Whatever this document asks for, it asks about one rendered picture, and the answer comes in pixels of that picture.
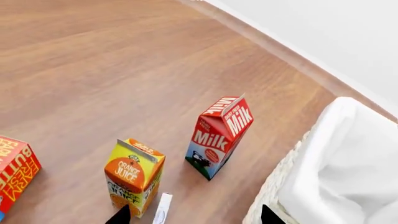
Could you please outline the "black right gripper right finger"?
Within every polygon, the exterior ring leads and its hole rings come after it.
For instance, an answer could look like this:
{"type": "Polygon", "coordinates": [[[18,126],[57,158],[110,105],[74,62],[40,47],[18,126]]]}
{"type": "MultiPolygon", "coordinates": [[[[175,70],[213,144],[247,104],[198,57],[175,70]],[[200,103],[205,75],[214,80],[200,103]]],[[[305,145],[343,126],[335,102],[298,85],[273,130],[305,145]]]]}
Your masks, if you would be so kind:
{"type": "Polygon", "coordinates": [[[286,224],[267,205],[262,205],[261,222],[262,224],[286,224]]]}

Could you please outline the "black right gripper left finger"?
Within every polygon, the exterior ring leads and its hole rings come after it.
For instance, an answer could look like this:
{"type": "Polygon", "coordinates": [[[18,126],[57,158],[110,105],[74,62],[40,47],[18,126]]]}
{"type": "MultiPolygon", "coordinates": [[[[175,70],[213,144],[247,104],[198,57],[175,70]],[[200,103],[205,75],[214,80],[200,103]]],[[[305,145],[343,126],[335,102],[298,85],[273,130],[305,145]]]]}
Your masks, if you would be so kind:
{"type": "Polygon", "coordinates": [[[116,212],[105,224],[130,224],[131,213],[129,205],[125,205],[116,212]]]}

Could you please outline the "white lined wicker basket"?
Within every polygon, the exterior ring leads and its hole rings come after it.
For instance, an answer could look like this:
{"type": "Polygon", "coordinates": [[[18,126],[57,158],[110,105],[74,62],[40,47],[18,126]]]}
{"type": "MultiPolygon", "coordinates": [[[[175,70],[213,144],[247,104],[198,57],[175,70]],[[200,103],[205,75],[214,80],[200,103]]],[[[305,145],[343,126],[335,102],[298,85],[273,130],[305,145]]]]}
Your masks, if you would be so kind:
{"type": "Polygon", "coordinates": [[[336,98],[267,177],[242,224],[262,224],[262,205],[286,224],[398,224],[398,124],[336,98]]]}

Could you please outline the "small white box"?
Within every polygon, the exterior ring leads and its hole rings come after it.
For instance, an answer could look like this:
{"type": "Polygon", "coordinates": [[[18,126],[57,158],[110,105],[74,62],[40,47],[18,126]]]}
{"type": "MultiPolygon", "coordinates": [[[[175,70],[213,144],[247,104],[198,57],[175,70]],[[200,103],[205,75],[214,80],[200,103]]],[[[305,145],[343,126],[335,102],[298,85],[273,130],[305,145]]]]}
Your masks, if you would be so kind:
{"type": "Polygon", "coordinates": [[[161,195],[152,224],[165,224],[172,197],[173,195],[167,192],[161,195]]]}

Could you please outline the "orange juice carton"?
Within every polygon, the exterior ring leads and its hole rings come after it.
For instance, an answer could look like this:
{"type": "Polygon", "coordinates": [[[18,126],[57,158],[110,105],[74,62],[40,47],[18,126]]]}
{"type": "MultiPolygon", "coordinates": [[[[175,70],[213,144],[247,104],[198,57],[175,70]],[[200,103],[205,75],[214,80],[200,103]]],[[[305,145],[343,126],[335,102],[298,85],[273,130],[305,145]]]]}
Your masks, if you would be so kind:
{"type": "Polygon", "coordinates": [[[141,218],[157,195],[165,155],[135,139],[118,139],[104,167],[113,205],[129,205],[132,217],[141,218]]]}

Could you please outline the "red milk carton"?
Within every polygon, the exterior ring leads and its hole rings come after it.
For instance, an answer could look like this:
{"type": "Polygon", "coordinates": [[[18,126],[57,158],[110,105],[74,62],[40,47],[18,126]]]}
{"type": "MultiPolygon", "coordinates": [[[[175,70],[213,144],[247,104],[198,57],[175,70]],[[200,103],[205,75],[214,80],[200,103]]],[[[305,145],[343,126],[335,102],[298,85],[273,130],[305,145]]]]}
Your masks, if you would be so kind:
{"type": "Polygon", "coordinates": [[[197,119],[185,160],[211,180],[229,160],[254,118],[241,96],[224,96],[197,119]]]}

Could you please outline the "red butter box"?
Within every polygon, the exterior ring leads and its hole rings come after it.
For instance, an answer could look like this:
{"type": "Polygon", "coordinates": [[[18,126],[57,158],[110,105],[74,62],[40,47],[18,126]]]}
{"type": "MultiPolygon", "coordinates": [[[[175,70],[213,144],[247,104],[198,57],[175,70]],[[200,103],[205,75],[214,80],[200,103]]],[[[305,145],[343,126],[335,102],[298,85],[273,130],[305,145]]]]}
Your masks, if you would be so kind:
{"type": "Polygon", "coordinates": [[[0,136],[0,222],[41,168],[29,143],[0,136]]]}

